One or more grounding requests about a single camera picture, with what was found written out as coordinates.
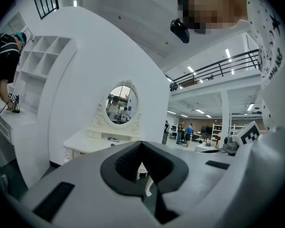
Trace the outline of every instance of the hand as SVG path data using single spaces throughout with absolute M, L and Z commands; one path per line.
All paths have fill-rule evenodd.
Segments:
M 9 108 L 10 110 L 13 110 L 13 109 L 14 109 L 14 103 L 12 103 L 11 101 L 8 102 L 8 108 Z

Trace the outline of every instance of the shoe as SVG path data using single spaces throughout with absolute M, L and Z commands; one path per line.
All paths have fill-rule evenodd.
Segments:
M 2 179 L 4 180 L 5 185 L 8 186 L 8 184 L 9 184 L 9 179 L 8 179 L 7 175 L 3 174 L 1 177 L 2 177 Z

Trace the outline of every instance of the sleeve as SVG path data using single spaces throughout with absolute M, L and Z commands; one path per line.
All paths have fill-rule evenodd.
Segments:
M 13 83 L 18 62 L 19 53 L 14 51 L 0 58 L 0 79 L 7 79 L 8 84 Z

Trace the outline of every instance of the brown wall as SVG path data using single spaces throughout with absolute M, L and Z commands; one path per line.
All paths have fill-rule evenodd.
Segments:
M 183 128 L 187 128 L 188 124 L 192 124 L 192 128 L 195 132 L 200 132 L 201 127 L 202 126 L 209 126 L 212 127 L 213 124 L 215 125 L 222 125 L 222 120 L 221 119 L 216 119 L 212 120 L 212 119 L 188 119 L 188 118 L 180 118 L 179 119 L 179 123 L 181 121 L 184 121 L 183 124 Z M 249 119 L 249 120 L 232 120 L 232 125 L 236 125 L 236 126 L 245 126 L 245 124 L 248 124 L 250 122 L 252 122 L 253 120 Z M 265 130 L 264 124 L 263 124 L 263 120 L 255 120 L 259 129 L 260 130 Z

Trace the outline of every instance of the table leg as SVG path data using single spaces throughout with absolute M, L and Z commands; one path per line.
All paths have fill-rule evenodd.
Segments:
M 149 178 L 148 178 L 148 181 L 147 181 L 147 185 L 146 185 L 146 188 L 144 190 L 146 195 L 147 195 L 147 197 L 152 195 L 152 193 L 150 192 L 150 187 L 151 187 L 152 184 L 153 184 L 153 180 L 152 180 L 151 176 L 149 175 Z

